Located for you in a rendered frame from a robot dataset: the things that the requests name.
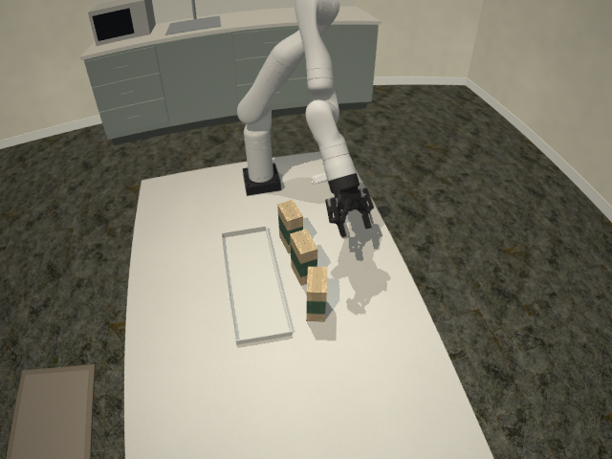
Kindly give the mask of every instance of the microwave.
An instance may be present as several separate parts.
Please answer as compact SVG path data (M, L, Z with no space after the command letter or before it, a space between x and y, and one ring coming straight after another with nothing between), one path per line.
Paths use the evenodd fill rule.
M155 27L153 0L116 0L95 6L89 20L97 45L149 35Z

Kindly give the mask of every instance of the brown mat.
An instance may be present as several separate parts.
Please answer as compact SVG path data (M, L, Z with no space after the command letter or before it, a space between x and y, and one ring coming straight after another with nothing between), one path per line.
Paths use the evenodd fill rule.
M25 370L7 459L89 458L94 365Z

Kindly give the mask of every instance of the dark patterned carpet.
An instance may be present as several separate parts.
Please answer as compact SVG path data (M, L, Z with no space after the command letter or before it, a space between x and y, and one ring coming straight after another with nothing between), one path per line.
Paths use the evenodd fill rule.
M113 145L98 125L0 151L2 457L21 371L91 363L92 457L124 456L140 182L245 161L243 128ZM612 224L465 86L375 87L339 131L494 457L612 457ZM274 118L272 142L318 150L303 115Z

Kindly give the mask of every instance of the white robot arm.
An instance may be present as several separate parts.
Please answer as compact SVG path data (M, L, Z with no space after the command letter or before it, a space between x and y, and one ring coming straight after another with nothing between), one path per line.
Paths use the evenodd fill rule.
M346 237L344 223L348 212L358 210L365 227L369 229L372 227L370 210L374 205L367 189L359 190L357 171L346 141L336 128L339 107L334 90L332 59L320 35L334 22L338 12L338 0L295 1L299 31L273 48L255 83L239 103L238 118L246 124L244 136L248 169L245 169L245 185L257 189L249 193L247 188L247 193L279 190L280 182L273 165L270 142L270 100L306 56L308 90L313 95L313 101L306 108L306 121L317 141L326 176L326 179L319 179L318 182L328 181L335 196L326 202L329 221L337 224L340 235Z

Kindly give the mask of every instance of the baseboard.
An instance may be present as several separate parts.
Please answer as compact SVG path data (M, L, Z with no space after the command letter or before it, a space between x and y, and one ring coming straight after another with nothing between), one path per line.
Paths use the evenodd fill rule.
M539 148L542 153L544 153L572 182L574 182L574 184L608 219L612 220L612 206L610 206L610 204L608 204L608 202L603 199L603 197L586 180L584 180L571 165L561 158L548 143L546 143L534 131L527 127L525 123L513 115L510 110L495 100L495 98L490 96L484 89L471 81L469 78L455 78L446 76L376 76L374 78L374 86L392 86L397 84L452 84L468 86L476 95L482 98L482 100L484 100L488 105L493 107L502 117L508 120L527 139L529 139L537 148ZM66 122L64 124L48 127L46 129L40 129L39 131L33 131L21 136L4 139L0 141L0 150L18 145L20 143L37 141L55 136L57 134L63 134L101 123L102 121L99 115L85 118L83 120Z

